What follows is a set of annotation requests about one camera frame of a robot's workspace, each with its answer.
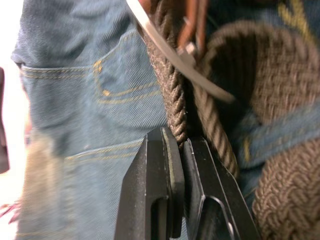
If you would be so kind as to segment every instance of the denim fabric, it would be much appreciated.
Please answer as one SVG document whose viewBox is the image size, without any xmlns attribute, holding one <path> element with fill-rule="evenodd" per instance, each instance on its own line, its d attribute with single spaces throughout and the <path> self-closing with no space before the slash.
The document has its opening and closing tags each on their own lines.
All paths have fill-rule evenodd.
<svg viewBox="0 0 320 240">
<path fill-rule="evenodd" d="M 320 4 L 304 5 L 319 37 Z M 209 12 L 208 34 L 236 19 L 285 25 L 276 6 L 211 0 Z M 21 67 L 32 127 L 49 136 L 57 155 L 54 168 L 28 163 L 26 173 L 39 184 L 24 186 L 22 198 L 33 203 L 22 206 L 17 239 L 112 240 L 123 176 L 143 136 L 166 125 L 154 70 L 125 0 L 24 0 L 12 59 Z M 260 171 L 246 171 L 246 183 L 255 186 Z"/>
</svg>

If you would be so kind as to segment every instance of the brown braided cord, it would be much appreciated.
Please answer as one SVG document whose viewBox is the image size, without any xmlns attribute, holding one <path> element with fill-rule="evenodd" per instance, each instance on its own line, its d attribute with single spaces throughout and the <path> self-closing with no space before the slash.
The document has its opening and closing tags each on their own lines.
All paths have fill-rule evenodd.
<svg viewBox="0 0 320 240">
<path fill-rule="evenodd" d="M 201 87 L 193 86 L 194 102 L 203 132 L 220 156 L 221 162 L 237 178 L 239 168 L 228 137 L 220 123 L 214 99 Z"/>
<path fill-rule="evenodd" d="M 175 47 L 177 34 L 173 30 L 173 18 L 169 0 L 153 0 L 151 3 L 153 4 L 151 9 L 154 9 L 155 11 L 154 14 L 152 14 L 153 23 L 167 42 L 172 47 Z M 145 37 L 145 43 L 147 45 L 151 64 L 153 65 L 161 87 L 168 125 L 181 149 L 184 141 L 187 139 L 186 102 L 183 91 L 183 77 L 175 70 L 171 63 L 166 60 L 148 37 Z M 217 111 L 215 111 L 214 102 L 211 98 L 206 98 L 207 94 L 205 91 L 197 86 L 195 87 L 199 92 L 199 95 L 195 95 L 196 103 L 202 104 L 206 99 L 210 101 L 208 102 L 209 105 L 207 105 L 208 109 L 211 110 L 210 114 L 199 115 L 202 125 L 206 126 L 204 128 L 204 133 L 206 134 L 208 131 L 211 132 L 209 135 L 206 134 L 208 137 L 207 140 L 211 144 L 211 147 L 217 149 L 223 165 L 231 174 L 237 177 L 239 173 L 237 162 L 228 141 L 228 137 L 219 122 L 219 116 Z"/>
<path fill-rule="evenodd" d="M 265 240 L 320 238 L 320 139 L 269 159 L 253 213 Z"/>
<path fill-rule="evenodd" d="M 167 42 L 174 47 L 177 34 L 172 28 L 172 13 L 168 0 L 152 1 L 151 9 L 155 9 L 153 23 Z M 150 62 L 154 68 L 166 110 L 167 124 L 175 136 L 179 148 L 182 149 L 187 140 L 186 102 L 183 90 L 183 77 L 167 61 L 160 50 L 147 36 L 144 37 Z"/>
<path fill-rule="evenodd" d="M 212 36 L 200 69 L 235 85 L 236 95 L 251 104 L 264 125 L 320 96 L 317 48 L 288 30 L 263 24 L 239 21 L 222 27 Z M 204 115 L 207 108 L 201 106 Z M 267 161 L 253 204 L 264 240 L 319 239 L 319 171 L 319 139 Z"/>
</svg>

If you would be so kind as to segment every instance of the jeans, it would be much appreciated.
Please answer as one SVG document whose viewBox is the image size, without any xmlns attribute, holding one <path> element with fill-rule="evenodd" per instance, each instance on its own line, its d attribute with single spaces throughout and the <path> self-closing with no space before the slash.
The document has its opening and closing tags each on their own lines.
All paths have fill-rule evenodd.
<svg viewBox="0 0 320 240">
<path fill-rule="evenodd" d="M 308 31 L 283 20 L 277 6 L 211 0 L 208 34 L 251 19 L 319 38 L 320 3 L 308 0 L 304 8 Z M 154 70 L 125 0 L 24 0 L 12 59 L 21 69 L 32 127 L 53 149 L 51 161 L 27 163 L 26 178 L 37 183 L 24 186 L 17 239 L 112 240 L 124 174 L 143 136 L 166 125 Z M 255 167 L 243 169 L 240 180 L 249 206 L 261 174 Z M 180 239 L 187 239 L 185 227 Z"/>
</svg>

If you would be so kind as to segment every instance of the woven rope belt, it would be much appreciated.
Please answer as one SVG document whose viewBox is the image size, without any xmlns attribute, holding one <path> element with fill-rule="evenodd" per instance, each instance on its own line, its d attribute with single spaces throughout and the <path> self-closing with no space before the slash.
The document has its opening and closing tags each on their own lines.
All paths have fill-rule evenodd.
<svg viewBox="0 0 320 240">
<path fill-rule="evenodd" d="M 174 24 L 175 8 L 170 0 L 141 2 L 171 47 L 185 42 Z M 239 168 L 226 134 L 230 124 L 222 117 L 224 109 L 204 89 L 184 80 L 147 36 L 144 40 L 163 95 L 168 126 L 179 146 L 182 148 L 199 123 L 224 166 L 237 177 Z M 197 70 L 216 84 L 231 86 L 243 105 L 255 112 L 261 126 L 319 100 L 318 49 L 286 29 L 238 21 L 213 33 L 204 49 Z M 250 146 L 244 147 L 250 156 Z M 319 239 L 320 138 L 315 135 L 270 156 L 255 192 L 253 213 L 263 239 Z"/>
</svg>

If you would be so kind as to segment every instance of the blue denim jeans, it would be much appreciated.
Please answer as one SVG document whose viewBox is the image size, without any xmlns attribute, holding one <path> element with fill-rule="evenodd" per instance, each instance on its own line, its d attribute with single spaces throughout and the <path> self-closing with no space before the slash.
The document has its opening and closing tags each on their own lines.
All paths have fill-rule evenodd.
<svg viewBox="0 0 320 240">
<path fill-rule="evenodd" d="M 251 19 L 319 39 L 320 3 L 303 5 L 308 31 L 284 20 L 277 6 L 211 0 L 208 34 Z M 286 10 L 294 16 L 291 5 Z M 17 239 L 112 240 L 124 174 L 143 136 L 166 125 L 144 42 L 125 0 L 24 0 L 20 23 L 12 59 L 21 68 L 32 127 L 46 137 L 38 141 L 52 142 L 54 167 L 27 163 L 26 179 L 38 184 L 24 186 Z M 240 184 L 251 198 L 261 174 L 255 167 L 245 167 Z"/>
</svg>

